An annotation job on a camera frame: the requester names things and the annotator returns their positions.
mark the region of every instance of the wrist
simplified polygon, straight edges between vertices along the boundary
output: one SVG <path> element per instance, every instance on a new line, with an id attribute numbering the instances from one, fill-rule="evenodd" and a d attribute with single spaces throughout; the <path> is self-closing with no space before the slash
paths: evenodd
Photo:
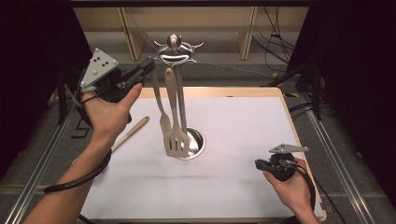
<path id="1" fill-rule="evenodd" d="M 114 145 L 115 141 L 116 141 L 116 137 L 111 137 L 105 134 L 101 135 L 93 132 L 90 141 L 90 146 L 92 146 L 92 148 L 95 148 L 96 150 L 109 151 L 111 147 Z"/>
<path id="2" fill-rule="evenodd" d="M 312 211 L 310 206 L 294 207 L 291 209 L 294 215 L 299 219 L 302 224 L 305 223 L 319 223 L 318 218 Z"/>

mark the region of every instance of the aluminum rail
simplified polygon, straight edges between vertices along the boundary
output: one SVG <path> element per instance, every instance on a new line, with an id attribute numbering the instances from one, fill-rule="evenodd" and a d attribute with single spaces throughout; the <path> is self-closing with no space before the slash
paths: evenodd
<path id="1" fill-rule="evenodd" d="M 309 103 L 308 95 L 305 92 L 300 93 L 303 103 Z M 346 195 L 349 198 L 353 208 L 355 209 L 356 214 L 358 215 L 361 223 L 374 224 L 375 220 L 373 215 L 370 213 L 370 210 L 367 206 L 366 201 L 361 197 L 361 193 L 353 182 L 347 168 L 342 162 L 340 156 L 338 155 L 337 150 L 332 144 L 332 140 L 330 136 L 327 134 L 322 122 L 317 120 L 314 113 L 312 111 L 308 111 L 308 117 L 312 122 L 312 125 L 315 128 L 315 131 L 318 134 L 320 142 L 322 143 L 327 156 L 332 163 L 332 167 L 340 179 L 341 185 L 344 187 L 346 191 Z"/>
<path id="2" fill-rule="evenodd" d="M 11 212 L 8 215 L 7 224 L 17 224 L 21 222 L 21 219 L 23 218 L 24 213 L 26 212 L 26 209 L 32 201 L 32 198 L 35 194 L 35 189 L 41 180 L 43 174 L 47 170 L 48 165 L 50 164 L 50 161 L 52 159 L 52 156 L 55 152 L 56 147 L 58 146 L 60 140 L 62 139 L 64 130 L 66 129 L 70 117 L 73 114 L 73 112 L 76 110 L 76 105 L 72 104 L 69 106 L 69 112 L 67 114 L 67 117 L 65 118 L 64 122 L 59 124 L 58 127 L 56 128 L 54 134 L 52 135 L 51 139 L 49 140 L 49 144 L 47 145 L 43 155 L 40 158 L 40 161 L 38 162 L 37 166 L 35 167 L 32 175 L 30 176 L 28 182 L 24 186 L 20 197 L 18 200 L 14 203 L 13 207 L 11 208 Z"/>

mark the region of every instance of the person's left hand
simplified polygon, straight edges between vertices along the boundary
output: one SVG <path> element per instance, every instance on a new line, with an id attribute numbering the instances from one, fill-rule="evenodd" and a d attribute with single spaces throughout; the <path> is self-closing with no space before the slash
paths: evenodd
<path id="1" fill-rule="evenodd" d="M 92 140 L 100 141 L 111 147 L 117 136 L 125 129 L 129 111 L 139 97 L 143 85 L 136 84 L 118 103 L 109 103 L 101 98 L 92 99 L 84 104 L 93 128 Z M 94 92 L 86 92 L 81 102 L 93 97 Z"/>

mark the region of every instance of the floor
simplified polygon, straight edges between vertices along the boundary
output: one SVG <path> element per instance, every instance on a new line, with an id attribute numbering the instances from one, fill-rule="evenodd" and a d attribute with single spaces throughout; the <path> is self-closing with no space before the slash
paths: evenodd
<path id="1" fill-rule="evenodd" d="M 144 47 L 141 59 L 155 56 L 158 47 L 155 46 L 153 40 L 164 43 L 168 35 L 170 34 L 149 33 L 148 43 Z M 122 33 L 86 33 L 86 36 L 93 49 L 103 50 L 119 60 L 124 66 L 136 63 L 130 59 Z M 259 42 L 266 45 L 266 41 L 260 34 L 257 33 L 254 36 Z M 295 33 L 284 34 L 284 38 L 290 43 L 295 43 L 297 36 L 298 34 Z M 283 72 L 275 71 L 274 68 L 285 70 L 287 67 L 276 57 L 265 55 L 263 49 L 255 42 L 251 44 L 248 60 L 241 61 L 233 33 L 186 33 L 183 34 L 183 41 L 192 45 L 204 42 L 204 45 L 195 51 L 194 59 L 199 63 L 183 65 L 183 84 L 185 86 L 265 86 L 274 80 L 274 76 L 283 75 Z M 278 55 L 285 56 L 279 46 L 271 44 L 270 49 Z M 298 77 L 293 77 L 279 86 L 289 96 L 285 97 L 288 108 L 310 100 L 310 92 L 301 93 L 295 90 L 294 85 L 297 79 Z M 328 105 L 321 104 L 322 121 L 317 121 L 310 111 L 305 111 L 306 109 L 306 107 L 302 107 L 291 113 L 294 126 L 302 146 L 310 148 L 310 151 L 305 155 L 313 175 L 327 191 L 346 223 L 394 223 L 396 220 L 395 209 L 376 183 L 364 160 L 354 154 L 357 149 L 337 119 L 336 112 L 332 111 Z M 6 221 L 7 214 L 17 201 L 23 187 L 28 183 L 51 135 L 56 132 L 57 113 L 58 105 L 55 100 L 49 105 L 46 115 L 36 127 L 36 132 L 31 137 L 30 146 L 20 153 L 6 176 L 1 180 L 0 222 Z M 324 131 L 318 129 L 318 125 L 323 127 Z M 76 130 L 77 126 L 78 115 L 73 115 L 65 131 L 64 139 L 59 142 L 58 148 L 61 149 L 54 153 L 47 171 L 40 176 L 35 194 L 25 208 L 26 213 L 42 197 L 40 190 L 43 186 L 53 184 L 77 156 L 80 151 L 78 146 L 83 147 L 87 144 L 87 138 L 73 138 L 74 148 L 70 148 L 70 139 L 85 133 L 85 130 Z M 325 133 L 327 137 L 320 137 L 320 133 Z M 332 153 L 340 158 L 341 163 L 332 159 Z M 323 208 L 328 214 L 323 223 L 342 223 L 323 190 L 320 189 L 319 192 Z M 357 198 L 361 199 L 363 205 L 366 206 L 366 213 L 363 215 L 356 207 L 355 199 Z"/>

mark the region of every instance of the white table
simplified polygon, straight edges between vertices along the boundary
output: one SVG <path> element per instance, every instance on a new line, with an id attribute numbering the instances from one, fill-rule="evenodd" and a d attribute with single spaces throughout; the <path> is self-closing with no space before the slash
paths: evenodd
<path id="1" fill-rule="evenodd" d="M 82 214 L 132 222 L 265 222 L 293 216 L 254 163 L 268 159 L 268 149 L 281 143 L 300 145 L 280 90 L 185 88 L 184 93 L 187 125 L 204 133 L 205 151 L 190 161 L 167 157 L 153 91 L 143 89 L 125 132 L 145 116 L 150 121 L 113 154 Z M 162 97 L 172 118 L 164 89 Z M 294 156 L 304 159 L 304 153 Z M 318 192 L 315 214 L 326 217 Z"/>

